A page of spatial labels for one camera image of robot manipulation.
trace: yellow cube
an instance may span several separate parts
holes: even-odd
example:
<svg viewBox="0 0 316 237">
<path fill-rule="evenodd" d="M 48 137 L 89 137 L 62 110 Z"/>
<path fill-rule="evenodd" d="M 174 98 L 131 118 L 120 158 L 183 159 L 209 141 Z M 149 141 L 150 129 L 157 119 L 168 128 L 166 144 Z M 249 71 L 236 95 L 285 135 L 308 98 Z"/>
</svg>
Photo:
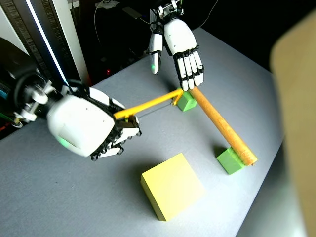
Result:
<svg viewBox="0 0 316 237">
<path fill-rule="evenodd" d="M 181 153 L 144 172 L 141 184 L 160 221 L 169 221 L 205 193 Z"/>
</svg>

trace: green block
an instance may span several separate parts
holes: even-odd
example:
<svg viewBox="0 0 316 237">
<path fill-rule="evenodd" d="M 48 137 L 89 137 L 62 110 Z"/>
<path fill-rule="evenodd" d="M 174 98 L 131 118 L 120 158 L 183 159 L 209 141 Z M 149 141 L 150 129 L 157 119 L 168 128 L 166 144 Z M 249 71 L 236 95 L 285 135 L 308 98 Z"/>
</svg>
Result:
<svg viewBox="0 0 316 237">
<path fill-rule="evenodd" d="M 192 95 L 185 91 L 183 92 L 183 95 L 179 99 L 177 106 L 180 110 L 186 111 L 191 108 L 194 108 L 197 105 L 197 101 L 192 97 Z"/>
<path fill-rule="evenodd" d="M 221 153 L 218 156 L 217 160 L 220 162 L 220 164 L 223 166 L 228 174 L 233 174 L 245 167 L 242 160 L 231 147 Z"/>
</svg>

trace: blurry foreground object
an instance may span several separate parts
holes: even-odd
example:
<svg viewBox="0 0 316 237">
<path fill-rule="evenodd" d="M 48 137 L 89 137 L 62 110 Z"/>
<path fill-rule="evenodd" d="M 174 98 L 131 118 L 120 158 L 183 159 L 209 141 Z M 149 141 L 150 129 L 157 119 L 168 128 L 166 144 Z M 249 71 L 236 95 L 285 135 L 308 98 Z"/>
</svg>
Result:
<svg viewBox="0 0 316 237">
<path fill-rule="evenodd" d="M 286 33 L 271 56 L 289 165 L 309 236 L 316 236 L 316 10 Z"/>
</svg>

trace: gray table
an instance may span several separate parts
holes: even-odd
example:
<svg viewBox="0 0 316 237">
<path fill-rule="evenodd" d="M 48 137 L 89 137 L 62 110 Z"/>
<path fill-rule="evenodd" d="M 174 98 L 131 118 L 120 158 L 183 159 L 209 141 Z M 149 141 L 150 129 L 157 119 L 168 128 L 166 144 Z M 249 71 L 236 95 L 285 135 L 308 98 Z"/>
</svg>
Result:
<svg viewBox="0 0 316 237">
<path fill-rule="evenodd" d="M 277 96 L 268 71 L 202 29 L 194 34 L 205 65 L 201 90 L 258 157 L 256 165 L 226 174 L 214 149 L 228 144 L 198 106 L 141 113 L 143 135 L 128 141 L 123 155 L 97 162 L 59 145 L 38 120 L 0 141 L 1 237 L 236 235 L 282 141 Z M 166 52 L 158 75 L 149 66 L 146 57 L 95 87 L 130 107 L 178 85 Z M 160 222 L 140 176 L 178 153 L 207 194 Z"/>
</svg>

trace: white light strip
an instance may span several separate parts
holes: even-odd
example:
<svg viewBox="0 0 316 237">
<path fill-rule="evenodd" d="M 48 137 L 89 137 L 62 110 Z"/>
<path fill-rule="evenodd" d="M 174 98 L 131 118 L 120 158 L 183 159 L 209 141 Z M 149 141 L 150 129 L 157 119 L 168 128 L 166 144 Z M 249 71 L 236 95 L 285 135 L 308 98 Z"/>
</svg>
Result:
<svg viewBox="0 0 316 237">
<path fill-rule="evenodd" d="M 34 18 L 34 20 L 35 20 L 35 22 L 36 22 L 36 25 L 38 26 L 39 32 L 40 32 L 41 36 L 43 37 L 43 40 L 44 40 L 44 42 L 45 42 L 45 44 L 46 44 L 46 46 L 47 46 L 47 48 L 48 48 L 48 51 L 50 52 L 51 57 L 52 57 L 53 60 L 54 60 L 54 63 L 55 63 L 55 65 L 56 65 L 56 67 L 57 67 L 57 69 L 58 69 L 58 71 L 59 71 L 59 73 L 60 73 L 62 79 L 64 80 L 64 82 L 66 83 L 66 85 L 69 86 L 69 84 L 68 84 L 68 82 L 67 82 L 67 80 L 66 80 L 66 78 L 65 78 L 65 75 L 64 75 L 63 71 L 61 70 L 61 68 L 60 68 L 60 66 L 59 66 L 59 63 L 58 63 L 58 61 L 57 61 L 57 59 L 56 59 L 56 57 L 55 57 L 55 54 L 54 54 L 54 52 L 53 52 L 53 50 L 52 50 L 52 48 L 51 48 L 51 46 L 50 46 L 50 44 L 49 44 L 49 42 L 48 42 L 48 39 L 47 39 L 47 37 L 46 37 L 46 35 L 45 35 L 45 33 L 44 33 L 44 30 L 43 30 L 43 28 L 42 28 L 41 25 L 40 25 L 40 21 L 39 21 L 38 17 L 36 16 L 36 13 L 35 13 L 35 11 L 34 11 L 34 8 L 33 8 L 32 4 L 31 4 L 30 0 L 25 0 L 25 1 L 26 1 L 27 5 L 28 5 L 30 11 L 31 11 L 31 14 L 32 14 L 32 16 L 33 16 L 33 18 Z"/>
</svg>

